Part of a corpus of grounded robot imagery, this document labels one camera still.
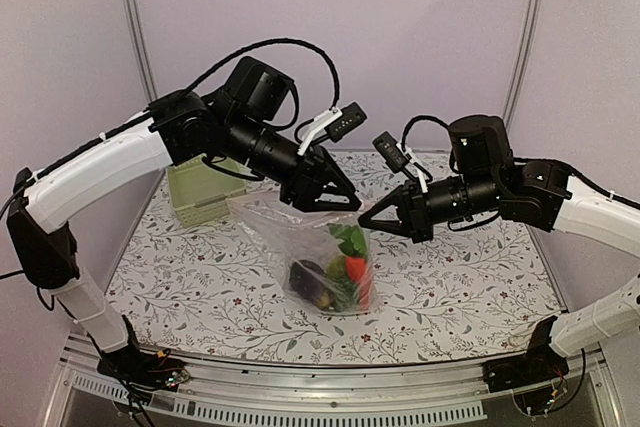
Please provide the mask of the clear zip top bag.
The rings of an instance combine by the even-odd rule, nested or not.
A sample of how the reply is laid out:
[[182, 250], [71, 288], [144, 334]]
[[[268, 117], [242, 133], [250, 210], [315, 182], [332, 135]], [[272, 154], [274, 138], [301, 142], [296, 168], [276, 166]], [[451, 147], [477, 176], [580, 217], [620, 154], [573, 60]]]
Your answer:
[[[228, 207], [239, 228], [280, 281], [283, 290], [296, 301], [317, 312], [338, 315], [362, 314], [372, 310], [376, 305], [374, 253], [369, 232], [358, 223], [358, 212], [303, 213], [280, 202], [278, 195], [271, 192], [232, 199], [228, 202]], [[322, 311], [300, 298], [289, 287], [289, 269], [293, 262], [304, 259], [315, 262], [324, 270], [326, 276], [331, 260], [344, 255], [338, 248], [338, 241], [329, 233], [330, 224], [358, 225], [364, 231], [368, 246], [368, 255], [364, 259], [369, 265], [372, 277], [371, 303], [368, 310], [360, 307], [357, 312], [336, 312], [334, 308]]]

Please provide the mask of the toy cucumber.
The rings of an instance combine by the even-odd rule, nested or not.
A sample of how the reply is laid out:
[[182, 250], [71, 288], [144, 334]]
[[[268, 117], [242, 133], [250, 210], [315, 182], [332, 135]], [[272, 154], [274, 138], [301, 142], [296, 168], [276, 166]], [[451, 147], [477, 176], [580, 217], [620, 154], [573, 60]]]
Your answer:
[[336, 312], [357, 312], [360, 310], [359, 286], [348, 277], [329, 280]]

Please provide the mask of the toy yellow corn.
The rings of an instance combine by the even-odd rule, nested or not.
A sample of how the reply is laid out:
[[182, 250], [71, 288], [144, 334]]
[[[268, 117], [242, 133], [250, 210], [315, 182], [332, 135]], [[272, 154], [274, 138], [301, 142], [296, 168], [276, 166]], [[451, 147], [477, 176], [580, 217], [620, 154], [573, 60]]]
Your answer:
[[331, 260], [326, 270], [326, 277], [332, 281], [349, 278], [344, 255], [336, 256]]

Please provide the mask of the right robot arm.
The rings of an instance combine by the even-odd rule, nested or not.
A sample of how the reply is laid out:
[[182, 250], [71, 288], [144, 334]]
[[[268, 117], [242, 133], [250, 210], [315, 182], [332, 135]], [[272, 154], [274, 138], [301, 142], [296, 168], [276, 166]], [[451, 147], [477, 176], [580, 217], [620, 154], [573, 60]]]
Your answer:
[[[359, 218], [362, 227], [430, 241], [436, 225], [476, 227], [477, 214], [574, 234], [639, 255], [639, 205], [553, 159], [518, 158], [498, 116], [471, 115], [445, 124], [453, 176], [434, 182], [424, 170]], [[582, 348], [639, 325], [639, 280], [573, 313], [551, 316], [533, 330], [520, 355], [487, 362], [488, 380], [520, 375], [527, 383], [567, 373]]]

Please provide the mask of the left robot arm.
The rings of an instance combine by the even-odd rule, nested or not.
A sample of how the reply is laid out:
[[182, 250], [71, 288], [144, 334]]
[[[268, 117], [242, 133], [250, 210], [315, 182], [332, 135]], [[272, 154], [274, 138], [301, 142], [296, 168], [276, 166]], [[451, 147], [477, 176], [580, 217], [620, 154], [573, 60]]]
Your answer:
[[360, 126], [364, 111], [357, 104], [331, 107], [310, 122], [302, 140], [291, 141], [273, 120], [295, 94], [290, 77], [243, 57], [215, 91], [173, 92], [57, 163], [17, 175], [4, 215], [25, 276], [89, 334], [103, 374], [150, 389], [187, 378], [184, 363], [167, 351], [140, 349], [130, 322], [78, 266], [69, 221], [87, 206], [145, 174], [194, 158], [207, 166], [227, 158], [246, 166], [253, 180], [278, 183], [281, 200], [302, 212], [359, 209], [354, 185], [323, 143]]

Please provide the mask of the toy eggplant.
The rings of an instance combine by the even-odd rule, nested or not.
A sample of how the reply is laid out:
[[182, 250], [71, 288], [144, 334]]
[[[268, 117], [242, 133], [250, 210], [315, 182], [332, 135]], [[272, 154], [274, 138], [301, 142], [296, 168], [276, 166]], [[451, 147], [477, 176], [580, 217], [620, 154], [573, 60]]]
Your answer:
[[333, 308], [334, 297], [326, 285], [324, 270], [310, 260], [299, 260], [289, 269], [289, 287], [300, 298], [322, 311]]

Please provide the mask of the toy carrot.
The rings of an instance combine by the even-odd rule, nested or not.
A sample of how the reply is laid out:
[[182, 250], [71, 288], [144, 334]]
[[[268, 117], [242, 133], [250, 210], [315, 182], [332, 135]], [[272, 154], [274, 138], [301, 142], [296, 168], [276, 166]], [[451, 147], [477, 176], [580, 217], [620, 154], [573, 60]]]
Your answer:
[[349, 279], [356, 284], [360, 307], [368, 310], [371, 303], [372, 277], [367, 261], [361, 257], [347, 256], [346, 271]]

